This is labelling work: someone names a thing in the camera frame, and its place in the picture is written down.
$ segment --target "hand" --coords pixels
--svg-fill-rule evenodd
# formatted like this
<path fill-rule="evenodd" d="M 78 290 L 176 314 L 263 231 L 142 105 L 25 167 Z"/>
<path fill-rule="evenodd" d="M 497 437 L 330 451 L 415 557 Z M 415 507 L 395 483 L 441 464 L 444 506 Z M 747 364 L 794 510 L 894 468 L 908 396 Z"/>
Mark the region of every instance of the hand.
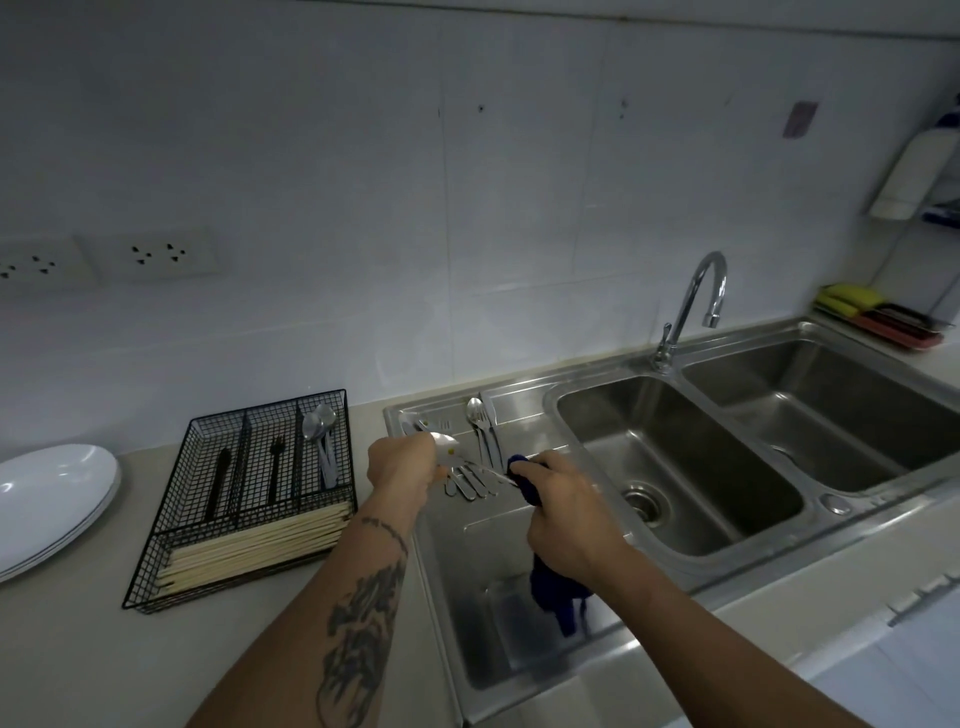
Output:
<path fill-rule="evenodd" d="M 510 470 L 533 483 L 543 503 L 530 520 L 530 548 L 550 569 L 596 592 L 602 569 L 630 548 L 603 497 L 554 450 Z"/>
<path fill-rule="evenodd" d="M 409 437 L 383 437 L 367 450 L 370 465 L 367 478 L 373 488 L 391 487 L 407 490 L 426 498 L 426 489 L 446 478 L 446 468 L 437 465 L 437 450 L 428 432 Z"/>

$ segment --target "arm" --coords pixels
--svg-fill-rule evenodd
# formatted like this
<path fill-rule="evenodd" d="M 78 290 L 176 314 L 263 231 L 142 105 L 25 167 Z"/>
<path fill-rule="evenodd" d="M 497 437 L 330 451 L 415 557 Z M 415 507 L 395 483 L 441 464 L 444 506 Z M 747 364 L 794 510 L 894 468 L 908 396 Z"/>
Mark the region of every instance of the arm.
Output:
<path fill-rule="evenodd" d="M 682 592 L 625 542 L 600 494 L 548 451 L 514 463 L 543 507 L 531 548 L 553 570 L 586 585 L 623 619 L 696 728 L 864 728 L 848 713 Z"/>
<path fill-rule="evenodd" d="M 444 475 L 433 438 L 370 448 L 373 494 L 303 591 L 230 668 L 188 728 L 372 728 L 407 566 L 407 539 Z"/>

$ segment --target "double sink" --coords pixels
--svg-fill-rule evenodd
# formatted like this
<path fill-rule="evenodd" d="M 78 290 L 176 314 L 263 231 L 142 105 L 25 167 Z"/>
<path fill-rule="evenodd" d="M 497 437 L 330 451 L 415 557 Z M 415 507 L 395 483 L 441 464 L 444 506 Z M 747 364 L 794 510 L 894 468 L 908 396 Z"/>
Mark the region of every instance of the double sink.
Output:
<path fill-rule="evenodd" d="M 465 392 L 385 411 L 400 434 L 452 422 L 481 459 Z M 611 357 L 489 387 L 504 454 L 558 449 L 624 537 L 710 609 L 960 492 L 960 392 L 816 321 Z M 424 582 L 465 724 L 636 647 L 592 597 L 564 638 L 534 604 L 530 506 L 510 486 L 435 489 L 418 521 Z"/>

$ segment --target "wire cutlery organizer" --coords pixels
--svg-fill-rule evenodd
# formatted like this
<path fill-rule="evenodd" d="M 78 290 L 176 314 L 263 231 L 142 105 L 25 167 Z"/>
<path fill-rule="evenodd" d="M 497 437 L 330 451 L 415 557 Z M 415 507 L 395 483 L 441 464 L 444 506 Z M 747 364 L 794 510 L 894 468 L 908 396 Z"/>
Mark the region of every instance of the wire cutlery organizer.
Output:
<path fill-rule="evenodd" d="M 330 432 L 337 483 L 328 489 L 317 449 L 301 434 L 303 416 L 322 402 L 338 415 Z M 356 513 L 346 390 L 191 420 L 123 608 L 158 612 L 325 555 L 332 546 L 177 594 L 158 594 L 157 575 L 175 548 L 338 503 Z"/>

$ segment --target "white bottle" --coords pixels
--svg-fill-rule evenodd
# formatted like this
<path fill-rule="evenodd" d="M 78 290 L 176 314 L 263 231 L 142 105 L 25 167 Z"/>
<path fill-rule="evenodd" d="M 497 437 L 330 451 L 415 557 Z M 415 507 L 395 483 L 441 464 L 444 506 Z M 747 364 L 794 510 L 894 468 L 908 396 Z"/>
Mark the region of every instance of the white bottle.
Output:
<path fill-rule="evenodd" d="M 887 178 L 870 208 L 872 217 L 909 220 L 944 171 L 960 142 L 960 95 L 957 106 L 933 129 L 917 134 Z"/>

